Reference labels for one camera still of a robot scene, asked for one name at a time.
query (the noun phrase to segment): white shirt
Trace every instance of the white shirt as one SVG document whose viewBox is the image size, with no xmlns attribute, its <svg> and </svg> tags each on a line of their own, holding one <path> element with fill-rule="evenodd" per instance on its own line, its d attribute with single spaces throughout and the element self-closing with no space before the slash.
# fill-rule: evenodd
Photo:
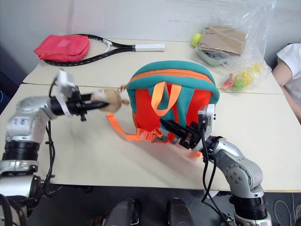
<svg viewBox="0 0 301 226">
<path fill-rule="evenodd" d="M 292 78 L 286 83 L 285 88 L 294 101 L 301 107 L 301 43 L 286 46 L 277 53 L 292 71 Z"/>
</svg>

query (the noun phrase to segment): tennis racket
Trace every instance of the tennis racket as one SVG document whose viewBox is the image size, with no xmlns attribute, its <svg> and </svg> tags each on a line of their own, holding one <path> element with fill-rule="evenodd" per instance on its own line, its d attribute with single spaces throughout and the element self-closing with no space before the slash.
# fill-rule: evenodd
<svg viewBox="0 0 301 226">
<path fill-rule="evenodd" d="M 165 44 L 138 44 L 138 45 L 124 45 L 106 40 L 91 34 L 79 34 L 88 37 L 90 48 L 83 59 L 73 62 L 62 62 L 54 60 L 44 60 L 47 64 L 55 66 L 78 66 L 85 65 L 91 62 L 103 59 L 113 54 L 122 52 L 142 52 L 142 51 L 165 51 Z"/>
</svg>

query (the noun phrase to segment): white wall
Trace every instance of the white wall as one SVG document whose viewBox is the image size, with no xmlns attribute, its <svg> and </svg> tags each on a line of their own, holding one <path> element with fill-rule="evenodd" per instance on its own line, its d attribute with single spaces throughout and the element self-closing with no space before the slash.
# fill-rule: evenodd
<svg viewBox="0 0 301 226">
<path fill-rule="evenodd" d="M 0 0 L 0 44 L 29 73 L 38 63 L 33 50 L 49 34 L 190 41 L 210 22 L 214 8 L 241 11 L 239 1 Z M 269 64 L 287 43 L 301 41 L 300 21 L 300 0 L 278 0 L 268 35 Z"/>
</svg>

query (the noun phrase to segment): plush teddy bear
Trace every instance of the plush teddy bear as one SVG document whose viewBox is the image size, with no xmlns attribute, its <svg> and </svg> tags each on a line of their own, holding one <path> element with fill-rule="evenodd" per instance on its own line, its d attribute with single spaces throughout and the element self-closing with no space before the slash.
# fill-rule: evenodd
<svg viewBox="0 0 301 226">
<path fill-rule="evenodd" d="M 100 108 L 99 110 L 110 113 L 118 111 L 122 104 L 128 105 L 130 103 L 128 100 L 121 99 L 119 92 L 114 88 L 104 88 L 93 92 L 91 101 L 109 103 L 108 106 Z"/>
</svg>

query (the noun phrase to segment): orange strap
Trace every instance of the orange strap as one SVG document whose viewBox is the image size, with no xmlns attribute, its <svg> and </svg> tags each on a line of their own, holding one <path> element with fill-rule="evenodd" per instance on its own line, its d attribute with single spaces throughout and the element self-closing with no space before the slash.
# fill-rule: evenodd
<svg viewBox="0 0 301 226">
<path fill-rule="evenodd" d="M 121 135 L 123 135 L 126 139 L 132 141 L 141 141 L 141 140 L 149 140 L 152 141 L 156 138 L 163 137 L 163 134 L 160 133 L 158 129 L 154 129 L 153 131 L 149 132 L 145 129 L 137 128 L 136 135 L 128 135 L 126 134 L 122 128 L 119 126 L 119 123 L 116 120 L 116 117 L 112 113 L 106 114 L 107 119 L 109 120 L 110 124 L 117 130 Z"/>
<path fill-rule="evenodd" d="M 182 88 L 182 86 L 180 85 L 172 84 L 167 109 L 158 110 L 157 108 L 163 97 L 164 87 L 165 87 L 164 81 L 156 84 L 151 97 L 151 106 L 158 116 L 164 116 L 170 110 L 170 108 L 172 108 L 172 106 L 177 101 Z"/>
</svg>

